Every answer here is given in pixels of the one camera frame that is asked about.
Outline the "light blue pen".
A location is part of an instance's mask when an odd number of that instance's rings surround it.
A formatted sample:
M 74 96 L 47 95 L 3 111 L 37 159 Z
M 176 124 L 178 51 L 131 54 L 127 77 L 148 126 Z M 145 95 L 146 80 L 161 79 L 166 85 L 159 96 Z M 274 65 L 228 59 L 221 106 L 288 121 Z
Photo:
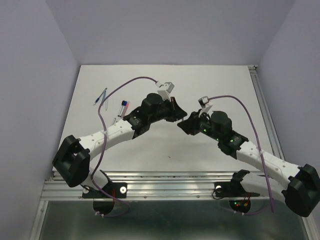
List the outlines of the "light blue pen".
M 105 110 L 105 111 L 108 110 L 108 101 L 109 101 L 108 98 L 105 97 L 105 98 L 104 98 L 104 103 L 103 103 L 103 105 L 104 105 L 104 110 Z

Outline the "blue gel pen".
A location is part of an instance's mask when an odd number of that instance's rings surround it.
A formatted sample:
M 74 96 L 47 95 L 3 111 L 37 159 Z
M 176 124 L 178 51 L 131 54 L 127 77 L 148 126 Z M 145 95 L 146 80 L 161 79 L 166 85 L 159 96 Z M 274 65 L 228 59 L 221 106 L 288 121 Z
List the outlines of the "blue gel pen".
M 93 105 L 96 105 L 100 100 L 103 100 L 106 96 L 107 88 L 105 88 L 102 93 L 99 95 L 99 97 L 94 101 Z

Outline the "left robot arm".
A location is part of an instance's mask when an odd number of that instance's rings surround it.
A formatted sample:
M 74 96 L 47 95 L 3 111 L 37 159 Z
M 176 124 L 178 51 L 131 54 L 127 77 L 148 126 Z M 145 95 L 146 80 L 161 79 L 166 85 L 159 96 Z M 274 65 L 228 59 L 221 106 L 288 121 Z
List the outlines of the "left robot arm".
M 105 150 L 146 133 L 151 124 L 161 120 L 177 122 L 187 113 L 174 97 L 163 100 L 157 93 L 150 93 L 128 115 L 106 130 L 75 138 L 69 135 L 62 141 L 52 165 L 71 188 L 84 185 L 93 170 L 90 161 Z

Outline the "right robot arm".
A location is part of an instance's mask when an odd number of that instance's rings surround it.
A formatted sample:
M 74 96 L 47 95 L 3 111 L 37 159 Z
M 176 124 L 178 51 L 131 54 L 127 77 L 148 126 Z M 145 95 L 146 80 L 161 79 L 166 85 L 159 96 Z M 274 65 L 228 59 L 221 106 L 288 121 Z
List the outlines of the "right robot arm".
M 260 150 L 247 137 L 233 130 L 232 120 L 225 112 L 215 111 L 211 115 L 192 112 L 188 119 L 178 123 L 178 127 L 188 135 L 202 133 L 216 140 L 225 155 L 267 174 L 239 170 L 233 173 L 229 182 L 217 183 L 218 198 L 237 198 L 246 194 L 271 196 L 301 217 L 308 217 L 320 202 L 320 177 L 313 166 L 299 166 Z

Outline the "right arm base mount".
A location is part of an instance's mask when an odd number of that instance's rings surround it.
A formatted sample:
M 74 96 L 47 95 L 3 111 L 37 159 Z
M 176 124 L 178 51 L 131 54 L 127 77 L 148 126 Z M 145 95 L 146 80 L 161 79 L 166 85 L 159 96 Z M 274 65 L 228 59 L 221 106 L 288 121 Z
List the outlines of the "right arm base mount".
M 242 187 L 241 182 L 244 177 L 246 177 L 250 171 L 240 170 L 232 175 L 230 181 L 216 181 L 214 183 L 214 190 L 212 192 L 212 197 L 216 200 L 223 198 L 244 198 L 248 197 L 259 197 L 260 194 L 255 192 L 247 192 Z

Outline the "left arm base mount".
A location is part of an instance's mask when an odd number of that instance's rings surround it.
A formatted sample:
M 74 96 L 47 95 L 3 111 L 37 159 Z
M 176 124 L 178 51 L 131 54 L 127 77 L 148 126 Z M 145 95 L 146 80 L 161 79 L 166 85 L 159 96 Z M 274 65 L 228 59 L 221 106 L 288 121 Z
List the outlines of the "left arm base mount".
M 84 199 L 104 199 L 108 198 L 103 192 L 101 192 L 92 182 L 92 173 L 81 184 L 82 186 L 82 198 Z M 114 182 L 109 176 L 102 170 L 98 170 L 93 176 L 94 182 L 107 194 L 117 198 L 125 199 L 127 197 L 128 184 L 126 182 Z

